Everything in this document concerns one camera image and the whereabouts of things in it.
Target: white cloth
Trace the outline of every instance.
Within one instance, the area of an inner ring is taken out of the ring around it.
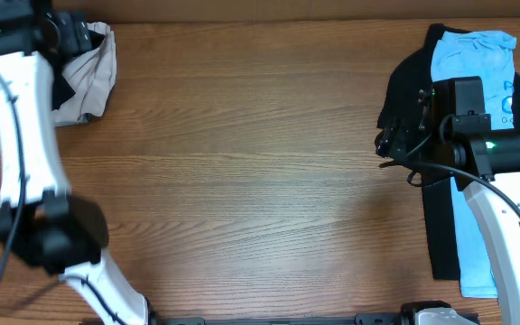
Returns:
[[[70,61],[61,73],[75,95],[51,112],[56,125],[81,123],[87,114],[102,116],[111,89],[116,84],[116,37],[105,23],[88,23],[88,28],[106,36],[97,49]]]

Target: wooden table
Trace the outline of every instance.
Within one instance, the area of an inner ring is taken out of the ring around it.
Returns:
[[[114,26],[105,117],[59,129],[58,142],[74,191],[103,208],[113,257],[156,310],[348,316],[441,299],[500,322],[496,300],[432,279],[421,192],[405,169],[377,168],[388,78],[430,23]],[[445,23],[513,34],[520,72],[520,19]],[[96,317],[55,281],[12,258],[0,323]]]

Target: blue cloth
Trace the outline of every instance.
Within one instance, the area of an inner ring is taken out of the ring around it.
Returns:
[[[485,111],[491,115],[492,128],[513,128],[511,105],[515,47],[516,38],[505,32],[445,32],[432,55],[432,81],[479,76],[483,80]],[[450,182],[450,191],[459,255],[460,292],[463,297],[496,298],[495,279],[475,216],[454,180]]]

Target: wooden surface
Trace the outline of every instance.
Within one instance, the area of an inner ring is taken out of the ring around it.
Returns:
[[[520,17],[498,0],[55,0],[107,23],[273,22],[324,19]]]
[[[430,23],[114,26],[107,113],[58,141],[74,191],[103,208],[114,258],[156,310],[348,316],[441,299],[499,322],[497,301],[432,279],[421,192],[405,169],[377,168],[388,78]],[[445,23],[512,33],[520,72],[520,19]],[[95,317],[53,282],[12,258],[0,323]]]

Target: wood grain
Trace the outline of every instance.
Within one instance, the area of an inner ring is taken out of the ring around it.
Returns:
[[[499,323],[497,301],[432,279],[421,193],[374,155],[388,78],[430,23],[115,25],[106,115],[58,142],[134,287],[164,317],[348,316],[441,299]],[[445,23],[512,33],[520,71],[520,19]],[[12,258],[0,320],[95,317],[54,281]]]
[[[55,0],[107,23],[279,22],[326,19],[520,17],[520,1],[497,0]]]

